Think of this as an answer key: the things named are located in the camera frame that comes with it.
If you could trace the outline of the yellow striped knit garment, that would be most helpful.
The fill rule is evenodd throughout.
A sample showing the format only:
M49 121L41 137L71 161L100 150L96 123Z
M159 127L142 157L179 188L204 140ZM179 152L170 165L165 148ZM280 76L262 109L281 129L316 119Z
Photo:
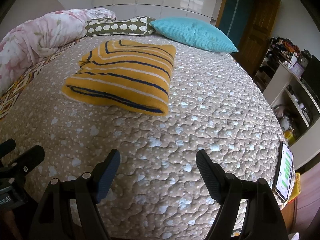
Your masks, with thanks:
M165 116L175 55L170 44L105 41L81 58L80 69L66 79L61 92L90 105Z

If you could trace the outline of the smartphone with lit screen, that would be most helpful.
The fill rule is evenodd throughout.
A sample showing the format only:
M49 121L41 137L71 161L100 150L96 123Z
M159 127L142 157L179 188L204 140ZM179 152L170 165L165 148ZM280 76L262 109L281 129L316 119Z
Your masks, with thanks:
M289 189L293 174L293 154L285 141L280 142L276 175L272 190L284 203L289 198Z

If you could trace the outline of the yellow box under phone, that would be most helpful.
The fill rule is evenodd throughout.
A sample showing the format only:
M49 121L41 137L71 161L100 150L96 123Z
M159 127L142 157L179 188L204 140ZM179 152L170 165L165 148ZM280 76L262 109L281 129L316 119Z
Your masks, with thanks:
M295 173L295 184L293 186L292 193L291 193L291 196L290 196L290 198L288 200L288 203L290 203L293 200L295 200L300 193L301 193L300 173L296 172Z

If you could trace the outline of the beige dotted quilted bedspread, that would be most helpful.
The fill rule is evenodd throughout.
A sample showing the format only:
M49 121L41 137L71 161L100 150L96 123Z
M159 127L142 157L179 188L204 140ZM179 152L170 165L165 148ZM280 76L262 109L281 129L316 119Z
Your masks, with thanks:
M231 55L175 43L169 113L150 116L67 99L65 80L83 55L107 37L87 37L45 65L1 120L1 141L14 139L8 163L34 145L45 160L27 176L40 199L48 182L73 180L111 149L121 164L99 211L112 237L203 239L219 205L196 167L203 149L226 172L273 182L283 132L272 108Z

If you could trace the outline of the white cluttered shelf unit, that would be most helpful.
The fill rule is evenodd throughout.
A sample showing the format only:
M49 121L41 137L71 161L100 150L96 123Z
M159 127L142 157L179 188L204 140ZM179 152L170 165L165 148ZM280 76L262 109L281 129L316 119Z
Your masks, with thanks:
M274 37L253 80L280 123L301 168L319 154L319 59L312 55L304 69L300 50L290 40Z

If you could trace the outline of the small desk clock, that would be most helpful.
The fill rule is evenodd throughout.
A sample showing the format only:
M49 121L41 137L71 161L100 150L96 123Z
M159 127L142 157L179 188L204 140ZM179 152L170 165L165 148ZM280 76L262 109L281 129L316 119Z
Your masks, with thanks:
M299 56L298 63L305 69L308 66L311 58L312 55L310 54L310 52L308 50L303 50Z

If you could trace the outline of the pink floral comforter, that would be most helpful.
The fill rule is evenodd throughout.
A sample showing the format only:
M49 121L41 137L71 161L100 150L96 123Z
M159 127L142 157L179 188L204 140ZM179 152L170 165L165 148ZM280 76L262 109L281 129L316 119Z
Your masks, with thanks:
M1 41L1 94L40 59L84 37L87 21L96 18L114 20L116 13L105 8L59 10L9 31Z

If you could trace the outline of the turquoise pillow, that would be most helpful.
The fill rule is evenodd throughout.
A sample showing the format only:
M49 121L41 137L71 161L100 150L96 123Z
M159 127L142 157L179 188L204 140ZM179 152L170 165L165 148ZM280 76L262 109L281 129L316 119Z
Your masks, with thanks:
M233 42L210 23L188 17L167 17L150 25L163 36L182 44L216 53L237 53Z

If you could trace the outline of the olive sheep print pillow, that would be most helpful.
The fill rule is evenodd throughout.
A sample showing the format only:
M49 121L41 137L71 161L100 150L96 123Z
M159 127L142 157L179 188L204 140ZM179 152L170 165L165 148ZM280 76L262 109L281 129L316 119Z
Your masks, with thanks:
M155 21L155 19L148 16L136 16L122 21L111 20L110 18L95 18L87 21L85 34L86 36L148 36L156 32L150 24L152 21Z

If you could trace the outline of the brown wooden door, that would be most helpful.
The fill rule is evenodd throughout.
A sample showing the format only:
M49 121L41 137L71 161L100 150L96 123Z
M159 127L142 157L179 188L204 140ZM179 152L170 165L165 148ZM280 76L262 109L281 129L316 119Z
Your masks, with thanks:
M280 0L222 0L215 26L238 49L232 56L254 77L266 55Z

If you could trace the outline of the pink rounded headboard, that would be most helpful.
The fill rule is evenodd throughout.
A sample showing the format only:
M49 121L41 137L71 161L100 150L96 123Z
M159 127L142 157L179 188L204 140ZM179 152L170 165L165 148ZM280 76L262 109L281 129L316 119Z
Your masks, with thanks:
M1 22L1 39L21 23L58 10L64 10L58 0L16 0Z

